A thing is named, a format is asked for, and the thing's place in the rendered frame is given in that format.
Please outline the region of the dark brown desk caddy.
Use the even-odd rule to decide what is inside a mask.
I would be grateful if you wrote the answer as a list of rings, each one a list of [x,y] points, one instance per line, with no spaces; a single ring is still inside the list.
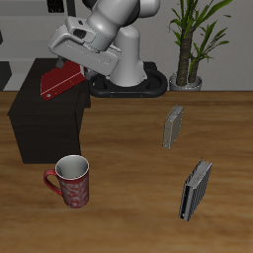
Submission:
[[[55,64],[55,58],[34,61],[8,113],[25,164],[55,164],[66,155],[81,154],[82,117],[91,107],[88,82],[45,101],[42,75]]]

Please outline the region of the black striped book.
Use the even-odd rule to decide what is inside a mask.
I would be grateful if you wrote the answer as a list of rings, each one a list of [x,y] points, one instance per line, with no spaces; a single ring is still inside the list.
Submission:
[[[211,173],[212,163],[201,159],[185,181],[179,209],[179,217],[189,221],[204,197]]]

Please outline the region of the red patterned mug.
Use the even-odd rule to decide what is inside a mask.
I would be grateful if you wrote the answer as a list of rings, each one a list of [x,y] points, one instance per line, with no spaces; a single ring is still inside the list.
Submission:
[[[83,156],[62,157],[54,169],[44,172],[43,181],[72,209],[82,208],[89,201],[89,162]]]

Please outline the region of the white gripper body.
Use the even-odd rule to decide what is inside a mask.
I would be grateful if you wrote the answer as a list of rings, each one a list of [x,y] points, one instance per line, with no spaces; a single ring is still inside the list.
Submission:
[[[49,50],[102,75],[109,76],[122,58],[121,52],[110,45],[106,51],[94,52],[84,46],[84,41],[73,36],[65,25],[51,36]]]

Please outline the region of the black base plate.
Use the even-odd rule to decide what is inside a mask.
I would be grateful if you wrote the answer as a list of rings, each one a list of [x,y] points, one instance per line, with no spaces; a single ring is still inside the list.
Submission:
[[[120,87],[102,74],[95,74],[89,80],[90,94],[98,98],[155,98],[162,96],[168,87],[167,78],[157,70],[156,64],[144,62],[147,78],[133,87]]]

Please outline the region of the grey book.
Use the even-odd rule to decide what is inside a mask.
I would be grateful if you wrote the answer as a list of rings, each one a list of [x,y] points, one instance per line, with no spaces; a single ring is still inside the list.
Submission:
[[[170,149],[180,134],[184,107],[175,105],[165,119],[163,143],[164,148]]]

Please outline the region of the red book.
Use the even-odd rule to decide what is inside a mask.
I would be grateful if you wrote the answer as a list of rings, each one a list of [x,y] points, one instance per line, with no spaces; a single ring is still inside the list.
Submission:
[[[45,101],[60,95],[86,79],[84,67],[70,60],[42,76],[41,96]]]

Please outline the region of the green pot plant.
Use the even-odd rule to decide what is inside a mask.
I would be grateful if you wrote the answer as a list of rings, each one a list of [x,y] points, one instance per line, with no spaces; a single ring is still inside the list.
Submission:
[[[206,27],[203,27],[203,23],[232,0],[220,0],[217,3],[213,1],[200,10],[199,0],[180,0],[180,12],[172,9],[176,19],[170,22],[168,29],[171,30],[172,24],[179,29],[178,32],[173,30],[173,34],[180,51],[177,72],[169,78],[170,91],[200,91],[203,85],[202,78],[198,76],[200,62],[204,59],[210,61],[210,52],[213,49],[228,44],[228,41],[222,40],[226,28],[212,38],[216,21]]]

